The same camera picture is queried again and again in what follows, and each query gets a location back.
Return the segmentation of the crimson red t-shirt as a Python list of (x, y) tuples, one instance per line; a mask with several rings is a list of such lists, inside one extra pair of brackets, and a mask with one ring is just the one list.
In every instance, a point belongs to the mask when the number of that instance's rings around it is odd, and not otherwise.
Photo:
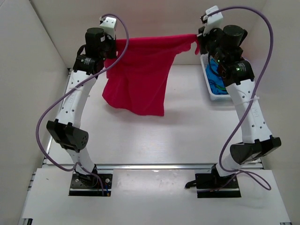
[(141, 116), (164, 116), (169, 71), (178, 54), (197, 42), (195, 34), (119, 39), (124, 56), (106, 72), (102, 96), (108, 105)]

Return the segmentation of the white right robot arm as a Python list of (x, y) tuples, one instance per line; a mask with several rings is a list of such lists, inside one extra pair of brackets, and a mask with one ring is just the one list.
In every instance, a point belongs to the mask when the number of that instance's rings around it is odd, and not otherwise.
[(230, 146), (229, 155), (219, 159), (210, 176), (210, 183), (220, 188), (243, 164), (270, 154), (282, 143), (266, 124), (255, 93), (258, 82), (251, 64), (242, 57), (240, 45), (247, 31), (236, 25), (204, 30), (201, 27), (198, 31), (200, 50), (217, 63), (218, 76), (232, 99), (239, 118), (237, 127), (242, 131), (242, 141)]

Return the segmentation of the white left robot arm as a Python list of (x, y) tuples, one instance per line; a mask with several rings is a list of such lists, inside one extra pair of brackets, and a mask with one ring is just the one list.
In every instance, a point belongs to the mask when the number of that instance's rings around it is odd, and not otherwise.
[(115, 28), (89, 28), (85, 44), (76, 54), (75, 63), (67, 85), (67, 95), (61, 100), (62, 107), (46, 128), (53, 140), (61, 146), (75, 164), (74, 171), (83, 183), (92, 187), (98, 182), (97, 168), (87, 151), (88, 132), (82, 130), (82, 113), (97, 80), (97, 73), (104, 68), (106, 59), (116, 58)]

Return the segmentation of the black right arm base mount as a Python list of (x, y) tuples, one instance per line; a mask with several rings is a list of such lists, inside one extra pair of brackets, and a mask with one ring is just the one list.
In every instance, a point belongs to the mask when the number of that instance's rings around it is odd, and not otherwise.
[(240, 198), (240, 187), (234, 174), (221, 177), (213, 165), (207, 172), (195, 172), (195, 179), (185, 189), (196, 188), (197, 198)]

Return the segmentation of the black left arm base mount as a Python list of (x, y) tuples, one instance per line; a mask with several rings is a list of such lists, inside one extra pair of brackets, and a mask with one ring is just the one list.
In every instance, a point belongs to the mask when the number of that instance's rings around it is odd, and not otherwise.
[(112, 194), (113, 170), (98, 170), (102, 184), (92, 175), (87, 178), (75, 172), (69, 186), (69, 196), (110, 197)]

